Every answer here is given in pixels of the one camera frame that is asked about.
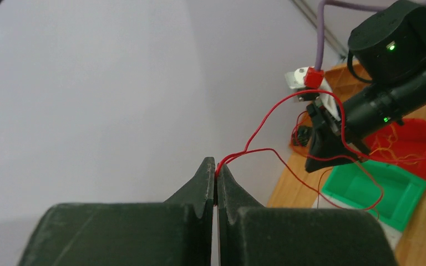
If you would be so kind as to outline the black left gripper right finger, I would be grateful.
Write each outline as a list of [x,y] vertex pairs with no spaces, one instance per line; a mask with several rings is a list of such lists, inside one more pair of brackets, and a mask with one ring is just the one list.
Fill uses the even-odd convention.
[[367,212],[267,208],[222,166],[217,184],[221,265],[397,265]]

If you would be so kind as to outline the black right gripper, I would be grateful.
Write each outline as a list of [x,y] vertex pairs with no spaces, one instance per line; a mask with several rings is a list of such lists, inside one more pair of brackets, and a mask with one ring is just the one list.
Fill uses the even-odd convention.
[[331,100],[325,105],[320,99],[311,101],[305,108],[311,121],[311,140],[305,162],[308,173],[326,167],[345,165],[359,161],[358,155],[346,149],[341,137],[346,130],[346,113],[343,102]]

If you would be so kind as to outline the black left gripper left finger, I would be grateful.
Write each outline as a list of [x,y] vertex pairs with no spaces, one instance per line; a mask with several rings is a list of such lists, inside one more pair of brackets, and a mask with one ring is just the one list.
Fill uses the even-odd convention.
[[19,265],[210,265],[214,173],[205,158],[164,202],[53,205]]

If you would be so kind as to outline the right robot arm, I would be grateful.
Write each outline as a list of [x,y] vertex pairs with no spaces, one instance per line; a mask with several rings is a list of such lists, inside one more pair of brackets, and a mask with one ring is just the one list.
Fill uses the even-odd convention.
[[372,7],[372,16],[351,31],[347,69],[357,59],[368,74],[365,88],[346,101],[335,95],[329,109],[317,91],[323,81],[321,63],[305,77],[312,135],[305,163],[307,172],[367,159],[364,139],[386,125],[426,105],[426,3],[396,1]]

